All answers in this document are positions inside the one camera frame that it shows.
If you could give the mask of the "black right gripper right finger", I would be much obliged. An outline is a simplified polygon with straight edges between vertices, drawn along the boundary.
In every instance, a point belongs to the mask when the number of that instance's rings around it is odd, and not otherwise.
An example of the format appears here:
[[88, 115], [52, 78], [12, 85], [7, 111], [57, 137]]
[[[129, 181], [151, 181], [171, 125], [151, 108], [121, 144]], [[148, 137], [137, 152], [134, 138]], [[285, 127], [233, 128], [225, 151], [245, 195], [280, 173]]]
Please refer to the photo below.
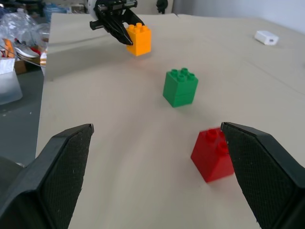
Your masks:
[[270, 134], [223, 122], [234, 172], [262, 229], [305, 227], [305, 169]]

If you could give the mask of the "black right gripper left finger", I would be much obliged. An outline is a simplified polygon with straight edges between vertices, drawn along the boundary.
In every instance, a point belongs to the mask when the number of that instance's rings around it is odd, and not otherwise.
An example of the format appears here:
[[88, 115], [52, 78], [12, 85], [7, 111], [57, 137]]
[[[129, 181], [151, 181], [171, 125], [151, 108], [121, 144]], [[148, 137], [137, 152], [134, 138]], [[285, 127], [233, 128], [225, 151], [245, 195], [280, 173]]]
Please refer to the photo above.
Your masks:
[[0, 159], [2, 229], [69, 227], [93, 132], [92, 124], [84, 124], [54, 135], [26, 167]]

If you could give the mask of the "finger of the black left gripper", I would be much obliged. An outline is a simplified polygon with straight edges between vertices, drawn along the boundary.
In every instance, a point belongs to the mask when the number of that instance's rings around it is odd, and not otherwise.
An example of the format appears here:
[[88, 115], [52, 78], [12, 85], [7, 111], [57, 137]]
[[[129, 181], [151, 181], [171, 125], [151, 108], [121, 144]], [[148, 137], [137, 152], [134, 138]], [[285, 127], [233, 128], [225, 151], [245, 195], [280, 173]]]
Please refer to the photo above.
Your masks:
[[138, 23], [145, 25], [144, 22], [130, 9], [125, 10], [121, 15], [121, 19], [122, 22], [125, 22], [128, 25], [137, 25]]
[[102, 19], [104, 29], [116, 38], [120, 43], [125, 45], [133, 45], [127, 30], [125, 29], [122, 20], [116, 16], [107, 16]]

